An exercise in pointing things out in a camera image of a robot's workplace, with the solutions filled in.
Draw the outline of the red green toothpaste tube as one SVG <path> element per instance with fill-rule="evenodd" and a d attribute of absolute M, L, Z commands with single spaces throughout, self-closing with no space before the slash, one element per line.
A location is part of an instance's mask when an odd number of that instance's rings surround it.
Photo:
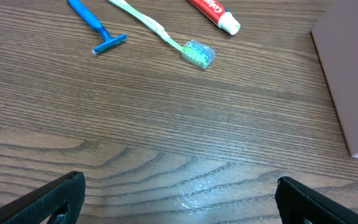
<path fill-rule="evenodd" d="M 217 0 L 188 0 L 195 8 L 202 12 L 218 28 L 230 35 L 235 35 L 241 28 L 240 23 Z"/>

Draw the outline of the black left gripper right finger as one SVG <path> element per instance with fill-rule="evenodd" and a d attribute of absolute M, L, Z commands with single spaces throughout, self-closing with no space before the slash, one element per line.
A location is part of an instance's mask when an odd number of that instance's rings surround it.
<path fill-rule="evenodd" d="M 275 201 L 283 224 L 358 224 L 358 214 L 288 176 L 278 179 Z"/>

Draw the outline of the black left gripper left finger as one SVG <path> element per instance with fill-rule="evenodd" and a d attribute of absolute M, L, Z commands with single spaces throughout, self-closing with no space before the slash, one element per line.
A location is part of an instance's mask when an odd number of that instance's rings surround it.
<path fill-rule="evenodd" d="M 0 224 L 75 224 L 85 201 L 85 175 L 69 172 L 0 207 Z"/>

